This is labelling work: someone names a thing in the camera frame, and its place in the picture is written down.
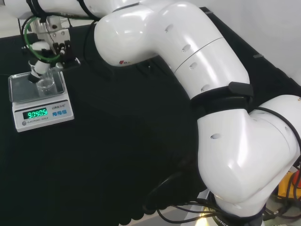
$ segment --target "glass beaker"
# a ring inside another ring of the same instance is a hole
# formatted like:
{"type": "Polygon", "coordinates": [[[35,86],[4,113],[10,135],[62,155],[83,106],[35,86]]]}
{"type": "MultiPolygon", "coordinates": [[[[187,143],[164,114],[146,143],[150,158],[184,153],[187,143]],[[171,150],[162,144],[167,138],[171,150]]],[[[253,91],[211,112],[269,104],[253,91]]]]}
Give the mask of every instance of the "glass beaker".
{"type": "Polygon", "coordinates": [[[37,82],[37,89],[40,97],[53,96],[57,94],[57,88],[53,79],[53,72],[49,69],[40,77],[37,82]]]}

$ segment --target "yellow device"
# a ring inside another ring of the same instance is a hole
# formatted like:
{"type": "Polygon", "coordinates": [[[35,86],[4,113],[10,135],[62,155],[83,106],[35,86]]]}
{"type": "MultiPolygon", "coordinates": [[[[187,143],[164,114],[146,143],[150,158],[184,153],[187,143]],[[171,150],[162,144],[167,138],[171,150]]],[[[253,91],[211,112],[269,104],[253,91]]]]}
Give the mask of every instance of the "yellow device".
{"type": "MultiPolygon", "coordinates": [[[[282,181],[280,182],[279,186],[278,186],[278,195],[279,196],[282,196],[282,197],[286,197],[286,192],[287,192],[287,188],[289,186],[289,181],[290,181],[290,178],[293,177],[293,174],[292,172],[288,172],[285,177],[282,179],[282,181]]],[[[293,188],[294,188],[294,185],[293,183],[291,184],[291,188],[290,188],[290,194],[289,194],[289,198],[290,199],[293,199],[293,188]]],[[[301,196],[301,188],[298,188],[297,189],[297,198],[299,198],[301,196]]]]}

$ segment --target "digital scale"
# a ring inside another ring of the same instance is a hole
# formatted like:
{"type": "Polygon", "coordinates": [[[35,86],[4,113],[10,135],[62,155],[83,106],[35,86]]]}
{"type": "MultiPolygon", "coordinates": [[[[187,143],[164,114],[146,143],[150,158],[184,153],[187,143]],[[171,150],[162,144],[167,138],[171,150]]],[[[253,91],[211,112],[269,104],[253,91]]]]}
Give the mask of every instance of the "digital scale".
{"type": "Polygon", "coordinates": [[[41,95],[37,84],[28,81],[30,72],[9,77],[9,97],[18,132],[74,119],[63,73],[55,68],[51,73],[55,93],[48,95],[41,95]]]}

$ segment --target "scale display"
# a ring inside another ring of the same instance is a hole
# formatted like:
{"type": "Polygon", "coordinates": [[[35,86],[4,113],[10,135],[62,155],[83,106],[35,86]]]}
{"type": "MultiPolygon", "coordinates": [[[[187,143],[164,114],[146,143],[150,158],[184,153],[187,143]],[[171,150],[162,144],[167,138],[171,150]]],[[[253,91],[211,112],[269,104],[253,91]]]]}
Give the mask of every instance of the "scale display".
{"type": "Polygon", "coordinates": [[[45,115],[48,115],[47,108],[36,109],[30,112],[23,112],[24,119],[34,119],[45,115]]]}

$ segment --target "black table surface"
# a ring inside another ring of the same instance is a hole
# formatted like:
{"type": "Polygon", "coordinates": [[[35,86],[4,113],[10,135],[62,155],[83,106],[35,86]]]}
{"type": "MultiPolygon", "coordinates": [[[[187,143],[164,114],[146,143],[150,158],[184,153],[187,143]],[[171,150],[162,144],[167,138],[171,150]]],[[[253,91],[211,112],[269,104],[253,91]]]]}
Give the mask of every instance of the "black table surface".
{"type": "MultiPolygon", "coordinates": [[[[301,95],[281,70],[254,58],[258,52],[208,16],[249,72],[254,105],[301,95]]],[[[82,59],[87,26],[70,31],[82,59]]],[[[195,160],[198,130],[181,85],[160,57],[125,68],[107,65],[91,35],[88,59],[98,73],[85,63],[64,72],[75,120],[17,133],[8,76],[29,71],[22,46],[19,36],[0,39],[0,224],[117,226],[142,218],[146,195],[195,160]]],[[[205,189],[189,186],[193,195],[205,189]]]]}

